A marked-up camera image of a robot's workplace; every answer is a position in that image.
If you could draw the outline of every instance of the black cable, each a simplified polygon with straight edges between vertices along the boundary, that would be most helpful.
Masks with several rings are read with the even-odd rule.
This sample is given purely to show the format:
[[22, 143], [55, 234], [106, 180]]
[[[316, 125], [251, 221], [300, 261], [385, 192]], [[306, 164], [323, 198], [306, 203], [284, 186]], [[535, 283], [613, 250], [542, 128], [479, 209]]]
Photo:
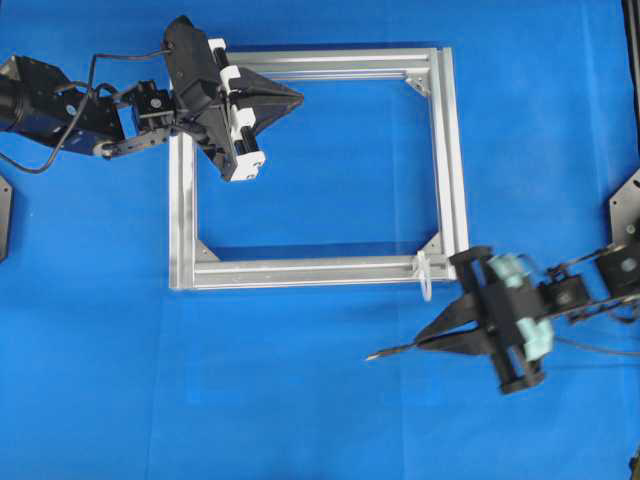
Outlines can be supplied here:
[[605, 355], [615, 355], [621, 357], [640, 357], [640, 352], [624, 352], [611, 348], [597, 347], [595, 345], [589, 345], [588, 343], [576, 342], [575, 340], [558, 336], [555, 336], [554, 338], [556, 342], [564, 343], [565, 345], [571, 345], [572, 347], [586, 350], [588, 352], [603, 353]]
[[599, 257], [604, 253], [607, 253], [609, 248], [600, 248], [595, 252], [589, 253], [588, 255], [584, 255], [579, 258], [574, 258], [572, 260], [568, 260], [560, 265], [556, 265], [555, 267], [547, 268], [547, 275], [549, 275], [552, 279], [561, 274], [567, 274], [567, 269], [573, 265], [577, 265], [578, 263], [585, 262], [587, 260], [591, 260], [592, 258]]
[[96, 97], [100, 96], [100, 90], [106, 90], [111, 95], [115, 95], [115, 94], [118, 93], [118, 89], [116, 87], [114, 87], [113, 85], [111, 85], [110, 83], [107, 83], [107, 82], [102, 82], [100, 85], [98, 85], [94, 89], [94, 91], [96, 92]]
[[[96, 70], [96, 61], [99, 58], [110, 59], [110, 60], [124, 60], [124, 61], [129, 61], [129, 62], [141, 62], [141, 61], [145, 61], [145, 60], [151, 60], [152, 58], [155, 58], [155, 57], [158, 57], [160, 55], [164, 55], [165, 53], [170, 53], [170, 52], [171, 52], [171, 50], [158, 50], [156, 52], [148, 53], [146, 55], [112, 55], [112, 54], [107, 54], [107, 53], [96, 53], [91, 58], [91, 66], [89, 67], [89, 79], [87, 80], [86, 84], [80, 85], [80, 86], [83, 86], [84, 88], [86, 88], [87, 91], [85, 92], [84, 96], [82, 97], [82, 100], [80, 101], [80, 105], [78, 105], [78, 109], [76, 110], [76, 114], [73, 116], [73, 119], [71, 120], [71, 123], [67, 126], [67, 129], [62, 134], [62, 137], [60, 137], [60, 140], [58, 140], [58, 144], [55, 146], [55, 148], [53, 149], [53, 151], [49, 155], [49, 158], [47, 159], [47, 161], [40, 167], [29, 168], [29, 167], [25, 167], [24, 165], [21, 165], [18, 162], [12, 160], [11, 158], [6, 156], [2, 152], [0, 152], [0, 158], [2, 160], [6, 161], [7, 163], [10, 163], [11, 165], [13, 165], [18, 170], [20, 170], [21, 172], [24, 172], [24, 173], [31, 173], [31, 174], [37, 175], [39, 173], [47, 171], [49, 169], [49, 167], [51, 167], [51, 165], [53, 165], [53, 162], [56, 159], [56, 157], [58, 155], [58, 152], [60, 151], [60, 149], [64, 145], [64, 142], [67, 140], [67, 138], [69, 137], [69, 135], [71, 134], [71, 132], [73, 131], [75, 126], [78, 124], [78, 121], [80, 120], [80, 117], [82, 116], [82, 114], [83, 114], [83, 112], [84, 112], [84, 110], [85, 110], [85, 108], [87, 106], [89, 98], [91, 98], [94, 95], [94, 93], [96, 91], [98, 91], [98, 89], [100, 89], [100, 88], [103, 88], [103, 89], [106, 89], [106, 90], [109, 90], [109, 87], [113, 88], [113, 87], [111, 87], [111, 85], [104, 84], [104, 83], [100, 84], [98, 86], [98, 89], [96, 89], [96, 90], [94, 90], [93, 87], [92, 87], [92, 85], [93, 85], [93, 77], [95, 75], [95, 70]], [[71, 84], [73, 84], [73, 86], [78, 85], [80, 83], [82, 83], [82, 82], [71, 82]]]
[[620, 323], [624, 323], [625, 325], [629, 325], [631, 323], [635, 323], [638, 318], [640, 318], [640, 304], [638, 302], [633, 302], [631, 305], [631, 316], [627, 317], [625, 315], [617, 315], [614, 311], [607, 312], [610, 318], [616, 320]]

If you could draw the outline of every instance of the blue tablecloth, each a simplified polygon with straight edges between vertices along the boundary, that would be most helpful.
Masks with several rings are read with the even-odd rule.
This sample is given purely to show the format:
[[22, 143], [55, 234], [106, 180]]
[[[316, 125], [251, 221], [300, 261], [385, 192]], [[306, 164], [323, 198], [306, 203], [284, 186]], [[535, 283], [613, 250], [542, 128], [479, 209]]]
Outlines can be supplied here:
[[[544, 265], [608, 241], [606, 200], [638, 167], [618, 1], [5, 0], [0, 57], [84, 80], [91, 54], [155, 50], [183, 13], [238, 49], [453, 47], [472, 242]], [[97, 77], [167, 84], [161, 60], [105, 61]], [[259, 137], [256, 182], [224, 184], [201, 158], [202, 238], [225, 258], [414, 251], [437, 229], [421, 97], [394, 82], [293, 87], [305, 105]], [[48, 155], [0, 138], [25, 163]], [[0, 478], [626, 478], [633, 359], [557, 345], [548, 379], [508, 397], [484, 359], [362, 361], [412, 338], [455, 286], [430, 304], [413, 285], [169, 291], [167, 159], [63, 153], [35, 177], [0, 164], [16, 189]], [[637, 325], [557, 329], [640, 349]]]

